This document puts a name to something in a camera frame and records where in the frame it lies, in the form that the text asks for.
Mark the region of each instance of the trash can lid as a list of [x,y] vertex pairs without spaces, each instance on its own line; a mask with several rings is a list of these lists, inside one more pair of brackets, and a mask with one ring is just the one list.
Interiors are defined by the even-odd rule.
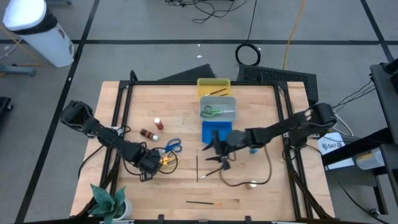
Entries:
[[2,22],[11,31],[28,29],[42,22],[46,10],[45,0],[11,0]]

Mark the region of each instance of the blue bin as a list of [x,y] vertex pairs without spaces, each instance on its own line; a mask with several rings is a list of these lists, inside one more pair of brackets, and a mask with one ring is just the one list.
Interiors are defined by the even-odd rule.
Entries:
[[213,138],[213,130],[218,130],[220,140],[225,141],[228,133],[232,131],[230,121],[203,121],[201,124],[201,141],[209,144]]

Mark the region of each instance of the white pot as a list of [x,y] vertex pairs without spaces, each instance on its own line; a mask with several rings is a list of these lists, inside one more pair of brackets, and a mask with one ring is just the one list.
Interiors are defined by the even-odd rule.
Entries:
[[119,218],[114,218],[113,221],[119,221],[119,220],[127,219],[131,215],[131,212],[132,212],[132,203],[131,203],[131,201],[128,198],[125,198],[124,199],[124,204],[126,205],[126,209],[124,210],[122,216],[120,216]]

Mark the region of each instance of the yellow cable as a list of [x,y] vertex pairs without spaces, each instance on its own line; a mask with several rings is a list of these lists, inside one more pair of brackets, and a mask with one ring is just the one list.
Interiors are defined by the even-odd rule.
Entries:
[[301,13],[303,12],[303,9],[304,9],[304,5],[305,5],[305,0],[302,0],[302,1],[301,1],[301,6],[300,6],[300,10],[299,10],[299,12],[298,12],[296,21],[294,22],[294,26],[293,26],[292,33],[290,34],[289,40],[287,41],[287,44],[286,44],[285,56],[284,56],[284,65],[283,65],[283,67],[282,67],[283,70],[285,70],[287,52],[289,51],[289,45],[290,45],[290,42],[292,41],[294,32],[296,31],[297,24],[299,23]]
[[[18,43],[18,41],[8,32],[7,29],[5,29],[3,26],[0,26],[0,29],[2,29],[6,35],[11,38],[18,47],[20,47],[22,50],[25,51],[25,53],[29,54],[35,61],[39,62],[40,59],[38,58],[38,56],[36,56],[35,53],[31,52],[30,50],[27,50],[24,46],[22,46],[21,44]],[[40,64],[30,64],[30,66],[40,66]]]

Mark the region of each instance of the green scissors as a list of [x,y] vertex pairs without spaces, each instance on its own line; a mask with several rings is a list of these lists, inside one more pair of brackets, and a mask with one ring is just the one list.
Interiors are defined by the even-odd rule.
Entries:
[[212,117],[222,113],[234,113],[234,112],[235,110],[216,110],[213,109],[211,106],[207,105],[205,106],[205,109],[200,113],[200,115],[203,117]]

